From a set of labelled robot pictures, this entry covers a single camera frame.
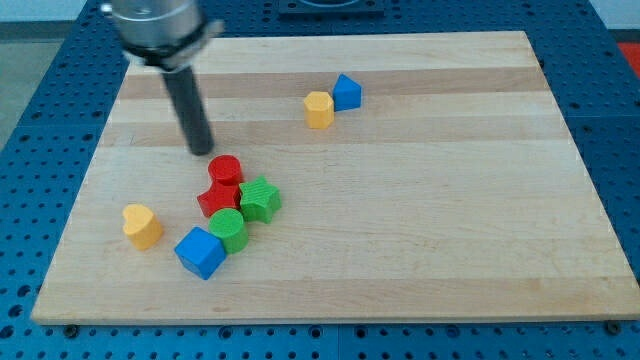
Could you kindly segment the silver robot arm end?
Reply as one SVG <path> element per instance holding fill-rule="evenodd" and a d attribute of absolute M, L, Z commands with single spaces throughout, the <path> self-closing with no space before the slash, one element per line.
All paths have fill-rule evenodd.
<path fill-rule="evenodd" d="M 224 22 L 210 20 L 197 0 L 109 0 L 100 4 L 127 58 L 175 73 L 191 65 Z"/>

